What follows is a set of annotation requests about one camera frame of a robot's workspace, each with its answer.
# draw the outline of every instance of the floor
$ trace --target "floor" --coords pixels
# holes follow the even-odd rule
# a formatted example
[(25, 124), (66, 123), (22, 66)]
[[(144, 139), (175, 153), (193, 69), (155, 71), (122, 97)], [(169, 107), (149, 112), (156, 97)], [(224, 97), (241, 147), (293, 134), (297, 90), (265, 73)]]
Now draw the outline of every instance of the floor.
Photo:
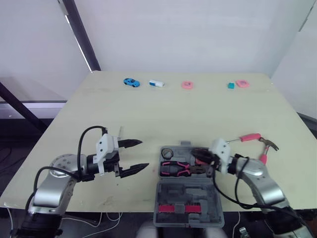
[[(30, 153), (41, 134), (34, 129), (27, 121), (19, 120), (0, 120), (0, 195), (10, 182), (11, 178), (23, 163), (26, 156)], [(14, 228), (21, 225), (24, 218), (24, 210), (11, 209)], [(239, 238), (239, 228), (246, 227), (251, 237), (272, 237), (270, 230), (261, 220), (256, 221), (259, 212), (241, 212), (241, 221), (235, 230), (235, 238)], [(117, 213), (108, 214), (111, 219), (118, 217)], [(88, 219), (93, 223), (98, 223), (100, 213), (67, 213), (67, 216), (75, 216), (78, 219)], [(225, 225), (223, 230), (228, 237), (232, 237), (232, 229), (238, 221), (237, 212), (225, 212)], [(124, 213), (119, 224), (104, 233), (90, 236), (93, 238), (134, 238), (136, 232), (145, 221), (153, 220), (152, 213)], [(61, 238), (82, 238), (88, 234), (109, 229), (117, 224), (117, 221), (110, 221), (106, 213), (102, 215), (102, 222), (98, 228), (93, 228), (82, 222), (73, 220), (63, 220), (61, 228), (63, 234)], [(0, 238), (9, 237), (10, 221), (8, 212), (0, 208)], [(171, 237), (202, 237), (200, 229), (175, 229), (164, 228), (159, 230), (160, 236)]]

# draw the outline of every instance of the gray tool case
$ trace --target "gray tool case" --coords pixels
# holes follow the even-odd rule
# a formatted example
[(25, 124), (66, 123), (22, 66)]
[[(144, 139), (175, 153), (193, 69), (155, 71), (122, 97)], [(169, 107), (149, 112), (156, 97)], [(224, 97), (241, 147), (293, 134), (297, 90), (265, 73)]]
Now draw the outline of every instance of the gray tool case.
[[(169, 160), (162, 156), (162, 150), (166, 148), (172, 150), (172, 157)], [(158, 175), (160, 176), (162, 169), (161, 162), (179, 161), (195, 166), (196, 158), (190, 153), (193, 148), (190, 142), (186, 144), (182, 142), (181, 146), (163, 146), (160, 151)], [(154, 210), (156, 227), (223, 227), (220, 197), (212, 179), (206, 177), (206, 174), (192, 174), (190, 177), (160, 177)], [(168, 208), (170, 205), (174, 208), (173, 212), (162, 212), (163, 207)], [(193, 206), (187, 205), (200, 205), (201, 212), (192, 213), (189, 210)]]

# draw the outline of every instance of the white eraser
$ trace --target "white eraser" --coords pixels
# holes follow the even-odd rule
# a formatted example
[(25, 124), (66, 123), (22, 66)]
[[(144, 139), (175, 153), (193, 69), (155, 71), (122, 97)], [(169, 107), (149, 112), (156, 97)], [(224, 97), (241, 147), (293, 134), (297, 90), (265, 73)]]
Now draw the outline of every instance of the white eraser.
[(155, 80), (150, 80), (149, 84), (151, 86), (156, 86), (156, 87), (160, 87), (160, 88), (164, 86), (163, 82), (159, 82), (159, 81), (155, 81)]

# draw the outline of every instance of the blue toy car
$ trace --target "blue toy car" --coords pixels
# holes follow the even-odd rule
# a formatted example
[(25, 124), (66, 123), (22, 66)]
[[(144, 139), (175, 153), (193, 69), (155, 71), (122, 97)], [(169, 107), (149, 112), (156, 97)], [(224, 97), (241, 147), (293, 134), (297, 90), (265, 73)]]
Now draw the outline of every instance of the blue toy car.
[(140, 86), (140, 82), (137, 81), (137, 80), (134, 80), (133, 78), (126, 78), (126, 79), (123, 80), (123, 83), (125, 85), (130, 85), (130, 86), (132, 86), (134, 88)]

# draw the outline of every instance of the white wall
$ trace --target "white wall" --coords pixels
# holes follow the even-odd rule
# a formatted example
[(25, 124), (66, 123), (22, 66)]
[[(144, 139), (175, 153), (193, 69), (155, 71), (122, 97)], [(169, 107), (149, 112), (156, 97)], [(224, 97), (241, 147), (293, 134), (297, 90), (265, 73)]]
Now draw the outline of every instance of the white wall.
[(272, 80), (296, 111), (317, 118), (317, 4)]
[(0, 82), (19, 100), (67, 100), (89, 73), (56, 0), (2, 0)]
[(268, 75), (314, 0), (76, 0), (102, 70)]

